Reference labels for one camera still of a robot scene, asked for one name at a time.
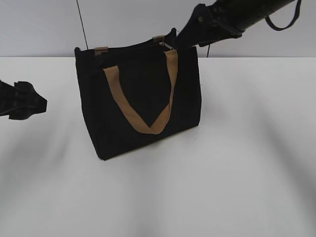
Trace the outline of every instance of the white wall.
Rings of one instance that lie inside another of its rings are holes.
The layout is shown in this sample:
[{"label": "white wall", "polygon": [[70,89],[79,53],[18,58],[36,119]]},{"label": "white wall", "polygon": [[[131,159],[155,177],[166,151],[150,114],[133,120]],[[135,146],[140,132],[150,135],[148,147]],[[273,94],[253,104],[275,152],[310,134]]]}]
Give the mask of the white wall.
[{"label": "white wall", "polygon": [[[181,30],[200,0],[79,0],[89,47],[124,46]],[[207,5],[214,0],[205,1]],[[295,3],[272,16],[287,25]],[[316,1],[304,0],[301,18],[284,32],[275,32],[265,21],[242,38],[214,44],[211,56],[315,57]],[[75,0],[1,0],[0,56],[73,56],[85,48]],[[199,48],[201,57],[207,48]]]}]

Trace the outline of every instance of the black cable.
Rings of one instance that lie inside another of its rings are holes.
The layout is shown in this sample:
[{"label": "black cable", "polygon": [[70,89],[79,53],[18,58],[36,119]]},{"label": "black cable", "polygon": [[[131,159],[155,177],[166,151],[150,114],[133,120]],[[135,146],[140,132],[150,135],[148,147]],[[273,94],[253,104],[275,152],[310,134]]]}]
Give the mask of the black cable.
[{"label": "black cable", "polygon": [[301,4],[302,4],[302,0],[298,0],[297,4],[296,4],[296,8],[295,8],[294,18],[293,18],[293,20],[291,21],[291,23],[287,27],[284,27],[284,28],[277,27],[275,24],[273,24],[273,22],[271,21],[271,18],[269,16],[266,18],[266,22],[275,31],[283,31],[283,30],[286,30],[286,29],[290,28],[291,26],[294,25],[294,23],[300,17]]},{"label": "black cable", "polygon": [[211,45],[208,45],[208,49],[207,49],[207,57],[209,56],[209,48],[211,47]]},{"label": "black cable", "polygon": [[81,21],[83,35],[84,35],[85,45],[87,46],[87,49],[89,49],[88,48],[88,43],[87,43],[87,37],[85,36],[85,31],[84,31],[84,27],[83,27],[83,21],[82,21],[82,17],[81,17],[81,11],[80,11],[78,0],[76,0],[76,2],[77,2],[78,11],[79,11],[79,16],[80,16],[80,21]]}]

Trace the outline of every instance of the bag handle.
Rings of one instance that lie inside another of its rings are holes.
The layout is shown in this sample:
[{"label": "bag handle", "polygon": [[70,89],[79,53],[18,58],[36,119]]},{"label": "bag handle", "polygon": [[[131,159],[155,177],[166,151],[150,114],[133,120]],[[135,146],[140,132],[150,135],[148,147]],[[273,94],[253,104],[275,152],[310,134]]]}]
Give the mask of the bag handle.
[{"label": "bag handle", "polygon": [[125,97],[123,90],[121,88],[119,82],[119,67],[114,66],[110,68],[103,69],[106,78],[109,83],[109,87],[112,93],[112,96],[119,106],[120,110],[124,114],[125,118],[132,125],[132,127],[140,132],[145,134],[160,134],[170,119],[170,113],[173,102],[173,93],[174,87],[177,81],[178,76],[178,53],[176,50],[171,50],[165,52],[167,69],[171,82],[171,93],[169,104],[164,108],[164,110],[160,113],[156,121],[153,123],[151,127],[149,127],[143,119],[136,113],[136,111],[131,107],[127,98]]}]

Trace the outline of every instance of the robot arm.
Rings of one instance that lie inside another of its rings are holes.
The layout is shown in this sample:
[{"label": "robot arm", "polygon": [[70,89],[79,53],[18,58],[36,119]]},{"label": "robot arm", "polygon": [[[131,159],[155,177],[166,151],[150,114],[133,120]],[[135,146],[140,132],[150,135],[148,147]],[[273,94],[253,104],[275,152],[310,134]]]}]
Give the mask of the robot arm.
[{"label": "robot arm", "polygon": [[298,19],[302,0],[298,0],[295,16],[286,28],[276,27],[269,15],[294,0],[217,0],[213,5],[199,4],[185,28],[177,37],[179,49],[199,44],[201,47],[225,40],[237,39],[247,28],[266,19],[274,30],[285,30]]}]

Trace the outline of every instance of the bag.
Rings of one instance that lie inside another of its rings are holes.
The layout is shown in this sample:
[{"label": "bag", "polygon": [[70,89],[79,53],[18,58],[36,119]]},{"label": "bag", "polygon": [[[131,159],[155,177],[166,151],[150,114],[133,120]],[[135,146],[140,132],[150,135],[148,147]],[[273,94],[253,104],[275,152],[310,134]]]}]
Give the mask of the bag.
[{"label": "bag", "polygon": [[100,159],[199,124],[197,49],[178,51],[175,39],[174,28],[133,46],[75,49],[83,117]]}]

